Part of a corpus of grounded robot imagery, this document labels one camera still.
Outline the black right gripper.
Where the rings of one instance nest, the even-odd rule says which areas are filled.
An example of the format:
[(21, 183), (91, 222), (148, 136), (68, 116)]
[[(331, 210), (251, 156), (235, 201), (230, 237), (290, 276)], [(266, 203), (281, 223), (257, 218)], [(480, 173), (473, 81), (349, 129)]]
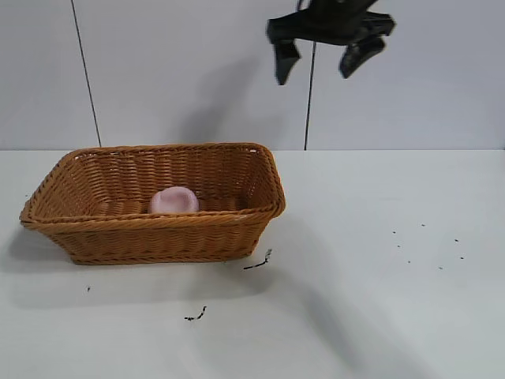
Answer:
[(343, 78), (349, 78), (370, 58), (386, 47), (381, 36), (389, 36), (395, 20), (386, 13), (371, 12), (375, 0), (311, 1), (304, 9), (267, 22), (267, 37), (273, 43), (275, 78), (285, 85), (301, 58), (294, 43), (303, 39), (346, 46), (339, 63)]

